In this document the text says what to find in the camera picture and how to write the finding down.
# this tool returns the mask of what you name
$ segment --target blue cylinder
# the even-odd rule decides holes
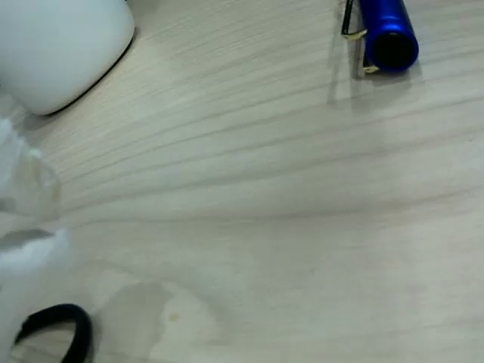
[[[369,61],[390,72],[408,69],[417,60],[418,43],[403,1],[360,0],[360,9]]]

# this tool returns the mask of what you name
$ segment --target black cable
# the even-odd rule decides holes
[[[62,363],[84,363],[92,345],[92,323],[89,315],[77,305],[56,305],[32,314],[23,323],[15,344],[39,330],[69,321],[76,324],[76,329]]]

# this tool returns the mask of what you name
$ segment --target clear plastic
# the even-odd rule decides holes
[[[0,120],[0,363],[8,354],[23,320],[32,312],[38,290],[69,261],[65,231],[49,233],[40,222],[56,219],[61,200],[60,182],[53,169],[13,130]],[[23,229],[12,216],[29,221]]]

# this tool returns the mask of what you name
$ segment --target white cup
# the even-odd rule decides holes
[[[124,0],[0,0],[0,87],[55,112],[109,70],[134,29]]]

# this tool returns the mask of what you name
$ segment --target light wood surface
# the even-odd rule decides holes
[[[406,4],[420,63],[360,79],[337,0],[133,0],[89,93],[8,109],[81,256],[39,308],[85,306],[99,363],[482,361],[484,2]]]

